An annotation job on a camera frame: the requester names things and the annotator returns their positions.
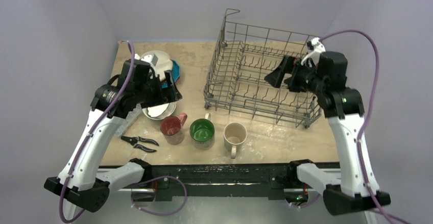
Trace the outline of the white scalloped teal bowl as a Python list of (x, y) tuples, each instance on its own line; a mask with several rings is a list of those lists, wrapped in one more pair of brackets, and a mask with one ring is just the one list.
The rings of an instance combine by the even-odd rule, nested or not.
[(143, 108), (143, 114), (151, 120), (163, 120), (171, 116), (176, 109), (176, 102), (159, 105), (155, 107)]

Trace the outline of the pink ghost mug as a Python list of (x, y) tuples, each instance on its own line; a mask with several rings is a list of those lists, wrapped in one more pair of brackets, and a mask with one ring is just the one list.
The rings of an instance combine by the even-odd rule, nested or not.
[(179, 116), (168, 116), (162, 120), (160, 131), (168, 144), (177, 145), (184, 140), (183, 126), (186, 120), (186, 113), (181, 113)]

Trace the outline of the green floral mug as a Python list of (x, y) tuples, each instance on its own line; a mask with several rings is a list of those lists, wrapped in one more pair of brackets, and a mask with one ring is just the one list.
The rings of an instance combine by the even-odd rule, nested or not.
[(214, 145), (215, 127), (211, 122), (211, 114), (206, 113), (204, 118), (195, 120), (189, 128), (190, 136), (195, 148), (208, 150)]

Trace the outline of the cream dragon mug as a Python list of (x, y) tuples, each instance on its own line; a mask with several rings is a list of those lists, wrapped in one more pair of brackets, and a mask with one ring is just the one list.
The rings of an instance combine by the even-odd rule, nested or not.
[(225, 126), (223, 137), (224, 146), (230, 153), (230, 158), (235, 159), (240, 148), (248, 138), (248, 131), (241, 123), (233, 122)]

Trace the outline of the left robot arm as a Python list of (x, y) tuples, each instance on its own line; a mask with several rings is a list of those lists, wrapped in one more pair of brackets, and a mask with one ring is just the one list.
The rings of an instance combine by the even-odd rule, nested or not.
[(125, 61), (121, 73), (95, 91), (75, 151), (58, 176), (46, 179), (44, 188), (60, 196), (61, 201), (97, 212), (112, 191), (131, 184), (148, 187), (152, 182), (151, 166), (140, 159), (100, 175), (97, 172), (112, 137), (137, 105), (147, 108), (182, 99), (172, 71), (166, 70), (164, 75), (166, 86), (150, 63)]

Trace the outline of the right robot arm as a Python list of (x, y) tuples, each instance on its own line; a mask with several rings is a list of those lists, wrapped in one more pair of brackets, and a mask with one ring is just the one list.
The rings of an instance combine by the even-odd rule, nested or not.
[(336, 142), (341, 177), (334, 178), (303, 160), (291, 162), (286, 179), (294, 187), (305, 183), (315, 189), (333, 216), (391, 203), (390, 195), (380, 190), (369, 162), (361, 131), (365, 122), (363, 101), (358, 90), (346, 85), (347, 64), (346, 57), (338, 52), (323, 52), (318, 63), (306, 64), (284, 56), (279, 66), (265, 77), (273, 87), (284, 83), (291, 92), (312, 93), (324, 112)]

